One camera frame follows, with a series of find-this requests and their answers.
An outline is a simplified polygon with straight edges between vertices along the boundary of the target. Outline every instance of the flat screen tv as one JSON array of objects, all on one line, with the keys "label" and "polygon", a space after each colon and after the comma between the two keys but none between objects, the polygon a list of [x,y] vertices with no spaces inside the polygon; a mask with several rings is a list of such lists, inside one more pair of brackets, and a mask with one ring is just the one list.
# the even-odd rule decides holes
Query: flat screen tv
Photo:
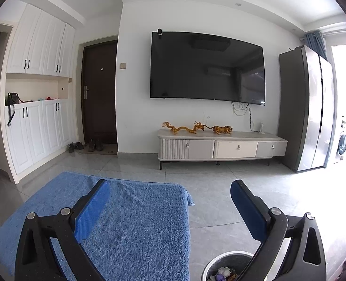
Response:
[{"label": "flat screen tv", "polygon": [[261,46],[202,33],[152,33],[151,98],[265,104]]}]

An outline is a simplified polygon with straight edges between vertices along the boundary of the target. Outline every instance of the blue blanket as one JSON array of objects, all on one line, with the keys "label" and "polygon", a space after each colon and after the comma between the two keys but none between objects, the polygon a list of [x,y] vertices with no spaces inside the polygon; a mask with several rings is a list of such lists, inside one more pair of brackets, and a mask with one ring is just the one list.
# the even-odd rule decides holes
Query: blue blanket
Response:
[{"label": "blue blanket", "polygon": [[[0,227],[0,263],[14,275],[15,256],[26,215],[55,215],[72,207],[100,179],[63,172],[36,192]],[[189,281],[190,232],[185,188],[107,179],[110,197],[90,236],[82,241],[106,280]],[[68,280],[75,280],[57,239],[52,243]]]}]

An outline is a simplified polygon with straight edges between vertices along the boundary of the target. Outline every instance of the doorway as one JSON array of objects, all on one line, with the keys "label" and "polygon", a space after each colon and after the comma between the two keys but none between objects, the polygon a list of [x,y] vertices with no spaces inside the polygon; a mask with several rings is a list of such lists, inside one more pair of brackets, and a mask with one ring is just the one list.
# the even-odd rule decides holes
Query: doorway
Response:
[{"label": "doorway", "polygon": [[117,144],[117,40],[86,46],[82,61],[82,119],[84,142],[100,139]]}]

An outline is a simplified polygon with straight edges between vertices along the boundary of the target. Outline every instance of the blue gripper pad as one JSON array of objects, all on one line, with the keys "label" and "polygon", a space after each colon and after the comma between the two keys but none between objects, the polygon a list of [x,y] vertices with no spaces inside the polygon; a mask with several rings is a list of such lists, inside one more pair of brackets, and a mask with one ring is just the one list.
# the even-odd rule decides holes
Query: blue gripper pad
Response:
[{"label": "blue gripper pad", "polygon": [[102,210],[108,202],[109,196],[110,184],[108,181],[104,181],[75,220],[74,236],[78,243],[81,240],[87,239],[90,235]]},{"label": "blue gripper pad", "polygon": [[267,238],[266,221],[237,181],[230,186],[230,196],[252,237],[263,243]]}]

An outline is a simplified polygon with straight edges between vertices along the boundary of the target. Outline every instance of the curtain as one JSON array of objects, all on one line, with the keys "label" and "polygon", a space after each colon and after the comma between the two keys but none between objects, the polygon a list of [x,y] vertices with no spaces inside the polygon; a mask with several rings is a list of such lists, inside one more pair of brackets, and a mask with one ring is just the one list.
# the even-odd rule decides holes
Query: curtain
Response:
[{"label": "curtain", "polygon": [[327,59],[327,53],[325,51],[323,35],[320,31],[314,31],[305,35],[306,45],[313,51],[317,52],[325,60]]}]

